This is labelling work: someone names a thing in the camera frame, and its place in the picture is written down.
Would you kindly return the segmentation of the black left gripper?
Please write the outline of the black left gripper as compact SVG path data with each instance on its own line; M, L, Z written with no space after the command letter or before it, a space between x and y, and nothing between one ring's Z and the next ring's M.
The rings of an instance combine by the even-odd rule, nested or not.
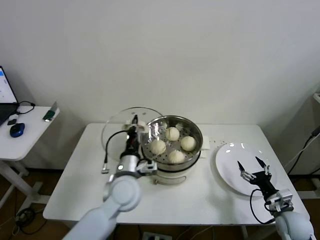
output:
M138 121L139 121L138 115L135 114L132 119L132 123L137 124ZM139 140L138 140L138 135L136 133L137 131L138 129L136 126L131 126L127 130L128 139L126 140L126 146L124 151L125 155L133 155L136 157L139 156Z

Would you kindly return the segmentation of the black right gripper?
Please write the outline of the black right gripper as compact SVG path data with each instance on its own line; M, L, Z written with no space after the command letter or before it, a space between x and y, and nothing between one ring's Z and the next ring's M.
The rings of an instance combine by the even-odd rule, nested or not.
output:
M246 181L251 181L252 185L258 186L264 198L269 198L278 192L278 190L271 183L272 174L270 172L270 166L257 156L255 159L263 168L263 170L251 174L244 169L239 161L237 161L240 170L240 176Z

